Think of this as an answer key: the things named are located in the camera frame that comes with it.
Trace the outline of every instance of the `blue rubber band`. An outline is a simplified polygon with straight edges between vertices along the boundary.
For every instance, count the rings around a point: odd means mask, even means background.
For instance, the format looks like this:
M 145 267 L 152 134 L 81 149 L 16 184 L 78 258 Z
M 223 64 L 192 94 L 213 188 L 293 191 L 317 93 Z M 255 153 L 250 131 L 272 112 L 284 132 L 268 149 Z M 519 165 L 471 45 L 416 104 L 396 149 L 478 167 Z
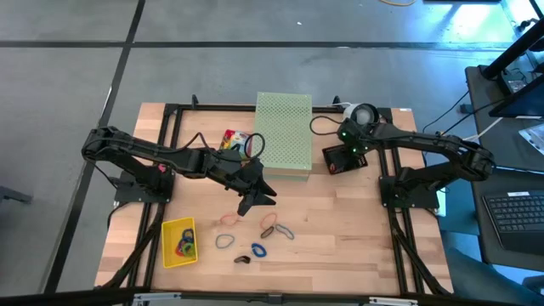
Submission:
M 283 235 L 287 236 L 287 238 L 291 239 L 291 240 L 294 240 L 295 239 L 295 234 L 293 234 L 291 232 L 290 229 L 288 229 L 285 225 L 281 225 L 281 224 L 276 224 L 275 225 L 275 230 L 279 231 L 280 233 L 282 233 Z
M 221 237 L 230 237 L 232 238 L 232 240 L 226 245 L 226 246 L 219 246 L 219 238 Z M 224 249 L 224 248 L 227 248 L 227 247 L 230 247 L 231 244 L 233 244 L 235 242 L 235 237 L 231 234 L 221 234 L 221 235 L 218 235 L 217 238 L 215 238 L 215 247 L 218 248 L 218 249 Z
M 253 255 L 257 256 L 258 258 L 263 258 L 266 256 L 266 250 L 264 249 L 264 246 L 261 246 L 258 243 L 252 243 L 252 252 Z
M 186 229 L 184 230 L 184 232 L 181 234 L 181 237 L 182 238 L 191 238 L 191 239 L 194 239 L 195 237 L 195 231 L 193 229 Z

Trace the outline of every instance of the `black keyboard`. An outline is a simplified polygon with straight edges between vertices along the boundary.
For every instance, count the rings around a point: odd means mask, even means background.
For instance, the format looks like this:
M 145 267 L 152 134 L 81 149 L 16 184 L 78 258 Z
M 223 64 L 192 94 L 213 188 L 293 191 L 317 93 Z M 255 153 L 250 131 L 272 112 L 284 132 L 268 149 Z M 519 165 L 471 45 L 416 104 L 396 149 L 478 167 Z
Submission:
M 544 191 L 486 195 L 484 204 L 502 247 L 544 254 L 542 247 L 536 246 L 544 240 Z

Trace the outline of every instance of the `cable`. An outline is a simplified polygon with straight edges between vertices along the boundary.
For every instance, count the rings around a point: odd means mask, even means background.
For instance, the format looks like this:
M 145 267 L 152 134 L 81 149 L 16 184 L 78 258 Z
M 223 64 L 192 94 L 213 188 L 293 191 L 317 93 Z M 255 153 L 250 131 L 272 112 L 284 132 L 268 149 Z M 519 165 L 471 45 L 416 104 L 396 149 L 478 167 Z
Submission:
M 249 158 L 249 161 L 252 161 L 256 158 L 258 158 L 259 156 L 261 156 L 261 154 L 263 154 L 264 152 L 264 146 L 266 145 L 266 142 L 264 141 L 264 137 L 262 134 L 260 133 L 253 133 L 251 135 L 249 135 L 250 137 L 253 137 L 253 136 L 258 136 L 261 138 L 261 140 L 263 141 L 263 145 L 261 147 L 261 150 L 254 156 L 250 157 Z M 229 158 L 226 158 L 224 156 L 221 156 L 220 154 L 217 154 L 215 150 L 213 150 L 212 148 L 210 148 L 210 146 L 207 144 L 206 142 L 206 139 L 204 138 L 204 135 L 202 135 L 202 133 L 198 132 L 195 134 L 195 136 L 193 136 L 193 138 L 191 140 L 189 140 L 189 142 L 187 144 L 185 144 L 183 147 L 179 148 L 179 149 L 176 149 L 176 150 L 164 150 L 164 149 L 159 149 L 159 150 L 155 150 L 155 152 L 157 153 L 162 153 L 162 154 L 172 154 L 172 153 L 179 153 L 180 151 L 183 151 L 185 149 L 187 149 L 187 147 L 189 147 L 197 137 L 200 137 L 201 140 L 202 140 L 202 143 L 204 144 L 204 147 L 206 148 L 206 150 L 211 154 L 213 155 L 214 157 L 220 159 L 220 160 L 223 160 L 223 161 L 227 161 L 227 162 L 239 162 L 238 160 L 233 160 L 233 159 L 229 159 Z M 134 143 L 133 141 L 128 141 L 128 140 L 123 140 L 123 139 L 107 139 L 107 138 L 99 138 L 99 139 L 94 139 L 92 141 L 89 141 L 87 144 L 85 144 L 85 146 L 83 147 L 82 150 L 86 150 L 90 145 L 96 143 L 96 142 L 99 142 L 99 141 L 110 141 L 110 142 L 114 142 L 114 143 L 120 143 L 120 144 L 125 144 L 125 145 L 131 145 L 131 146 L 135 146 L 135 147 L 138 147 L 138 148 L 141 148 L 141 149 L 146 149 L 146 150 L 149 150 L 148 147 L 146 147 L 145 145 L 141 145 L 141 144 L 136 144 Z
M 312 123 L 314 123 L 314 120 L 315 120 L 315 119 L 319 119 L 319 118 L 325 118 L 325 119 L 328 119 L 329 121 L 332 121 L 332 122 L 334 122 L 334 123 L 342 124 L 342 122 L 338 122 L 338 121 L 336 121 L 336 120 L 330 118 L 329 116 L 315 116 L 314 119 L 312 119 L 312 120 L 309 122 L 309 130 L 312 131 L 312 133 L 315 134 L 315 135 L 326 136 L 326 135 L 334 135 L 334 134 L 337 133 L 337 132 L 317 133 L 316 131 L 314 131 L 314 129 L 312 128 Z
M 448 186 L 444 186 L 444 189 L 445 190 L 440 189 L 440 190 L 437 190 L 437 191 L 440 191 L 443 194 L 449 194 L 450 193 L 450 188 L 448 188 Z
M 479 134 L 476 134 L 476 135 L 473 135 L 473 136 L 470 136 L 470 137 L 466 137 L 465 139 L 463 140 L 466 140 L 466 141 L 474 141 L 480 137 L 482 137 L 485 133 L 487 133 L 487 131 L 491 130 L 491 128 L 493 128 L 497 123 L 499 123 L 499 121 L 502 120 L 502 117 L 498 117 L 495 121 L 493 121 L 493 123 L 491 123 L 484 131 L 482 131 L 482 133 L 479 133 Z
M 104 172 L 102 171 L 102 169 L 100 169 L 95 162 L 92 162 L 92 161 L 87 161 L 89 162 L 91 165 L 93 165 L 93 167 L 98 170 L 100 173 L 102 173 L 102 175 L 104 175 L 105 179 L 108 180 L 108 182 L 110 182 L 110 184 L 113 186 L 113 188 L 117 189 L 117 185 L 115 183 L 113 183 L 113 181 L 111 180 L 111 178 Z
M 471 112 L 471 113 L 467 114 L 466 116 L 464 116 L 463 118 L 461 118 L 461 120 L 459 120 L 458 122 L 456 122 L 455 124 L 453 124 L 453 125 L 452 125 L 451 127 L 449 127 L 447 130 L 445 130 L 445 132 L 443 132 L 442 134 L 444 135 L 444 134 L 448 133 L 449 131 L 451 131 L 452 128 L 454 128 L 454 127 L 456 127 L 457 125 L 459 125 L 459 123 L 461 123 L 463 120 L 469 118 L 470 116 L 476 114 L 477 112 L 483 110 L 484 108 L 489 107 L 489 106 L 492 106 L 492 105 L 494 105 L 494 104 L 497 104 L 497 103 L 503 101 L 503 100 L 506 99 L 506 98 L 507 98 L 507 97 L 502 98 L 502 99 L 499 99 L 499 100 L 497 100 L 497 101 L 495 101 L 495 102 L 491 102 L 491 103 L 489 103 L 489 104 L 487 104 L 487 105 L 480 106 L 479 108 L 477 108 L 477 109 L 474 110 L 473 112 Z
M 416 2 L 416 0 L 411 0 L 408 3 L 392 3 L 392 2 L 389 2 L 387 0 L 380 0 L 380 1 L 383 2 L 383 3 L 389 4 L 389 5 L 400 6 L 400 7 L 411 6 L 412 4 L 414 4 Z
M 525 83 L 525 85 L 528 85 L 528 84 L 529 84 L 529 83 L 527 82 L 527 76 L 526 76 L 523 72 L 521 72 L 521 70 L 520 70 L 519 68 L 513 68 L 513 69 L 511 69 L 510 71 L 517 71 L 518 74 L 521 75 L 521 81 L 523 81 L 523 82 Z
M 439 216 L 437 216 L 436 213 L 434 213 L 434 211 L 431 208 L 425 208 L 425 210 L 430 212 L 433 215 L 433 217 L 439 218 Z
M 435 124 L 438 120 L 442 119 L 451 110 L 453 110 L 459 104 L 459 102 L 461 102 L 461 100 L 467 96 L 467 94 L 468 94 L 468 91 L 461 98 L 459 98 L 459 100 L 449 110 L 447 110 L 444 114 L 440 115 L 440 117 L 436 118 L 433 122 L 431 122 L 428 125 L 426 125 L 425 127 L 423 127 L 422 133 L 425 133 L 425 129 L 428 128 L 428 126 Z
M 124 203 L 119 203 L 119 205 L 115 208 L 113 208 L 110 212 L 110 214 L 108 215 L 108 229 L 110 228 L 110 221 L 111 221 L 111 217 L 113 216 L 113 213 L 117 211 L 117 209 L 121 208 L 121 207 L 124 207 L 125 205 L 127 205 L 129 202 L 124 202 Z
M 425 127 L 423 127 L 422 133 L 425 133 L 426 128 L 428 128 L 429 126 L 435 124 L 438 120 L 442 119 L 450 111 L 452 111 L 454 108 L 456 108 L 456 106 L 459 104 L 459 102 L 461 102 L 461 100 L 463 100 L 463 98 L 465 98 L 467 96 L 467 94 L 468 94 L 468 91 L 461 98 L 459 98 L 459 100 L 449 110 L 447 110 L 444 114 L 440 115 L 433 122 L 431 122 L 428 125 L 426 125 Z M 425 164 L 425 167 L 426 167 L 427 166 L 427 152 L 423 152 L 422 155 L 423 155 L 423 163 Z

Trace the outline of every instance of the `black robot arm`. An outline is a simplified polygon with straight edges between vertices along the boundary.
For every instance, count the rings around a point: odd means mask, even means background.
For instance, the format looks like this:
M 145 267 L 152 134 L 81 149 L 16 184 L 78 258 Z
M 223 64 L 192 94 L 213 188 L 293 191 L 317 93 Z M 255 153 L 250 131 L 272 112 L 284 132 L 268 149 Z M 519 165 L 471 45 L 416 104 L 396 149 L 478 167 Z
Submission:
M 346 119 L 338 128 L 337 136 L 356 156 L 378 148 L 407 148 L 438 153 L 449 160 L 417 170 L 402 167 L 395 177 L 382 178 L 384 204 L 395 207 L 436 208 L 438 204 L 428 201 L 417 203 L 416 199 L 421 199 L 421 195 L 427 191 L 440 190 L 456 179 L 485 180 L 494 166 L 491 152 L 479 144 L 453 135 L 407 132 L 390 123 L 360 125 Z
M 253 205 L 274 205 L 267 196 L 276 196 L 263 179 L 263 164 L 258 158 L 241 164 L 236 150 L 210 148 L 170 149 L 137 139 L 115 127 L 91 130 L 82 148 L 82 155 L 91 162 L 112 162 L 129 173 L 135 184 L 147 194 L 168 198 L 172 194 L 173 172 L 188 179 L 209 178 L 242 196 L 238 214 L 244 216 Z M 134 157 L 156 162 L 161 167 L 146 166 Z

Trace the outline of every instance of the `concrete floor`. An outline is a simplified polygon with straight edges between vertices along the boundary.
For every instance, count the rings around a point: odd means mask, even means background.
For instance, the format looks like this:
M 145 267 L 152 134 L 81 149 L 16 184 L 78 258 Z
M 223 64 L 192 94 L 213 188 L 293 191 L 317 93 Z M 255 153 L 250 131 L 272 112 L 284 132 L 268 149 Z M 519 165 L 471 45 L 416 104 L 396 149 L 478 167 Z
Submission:
M 136 0 L 0 2 L 2 40 L 124 41 Z M 511 42 L 500 4 L 368 0 L 148 0 L 136 41 Z M 34 195 L 0 206 L 0 296 L 40 292 L 119 48 L 0 48 L 0 185 Z M 110 124 L 132 132 L 142 102 L 254 103 L 258 91 L 410 107 L 422 128 L 466 91 L 464 68 L 500 52 L 343 48 L 135 48 Z M 461 117 L 452 112 L 433 126 Z M 472 121 L 456 128 L 472 135 Z M 104 165 L 114 175 L 114 167 Z M 94 175 L 59 290 L 92 288 L 114 190 Z M 466 252 L 474 242 L 464 241 Z M 186 304 L 206 302 L 186 302 Z

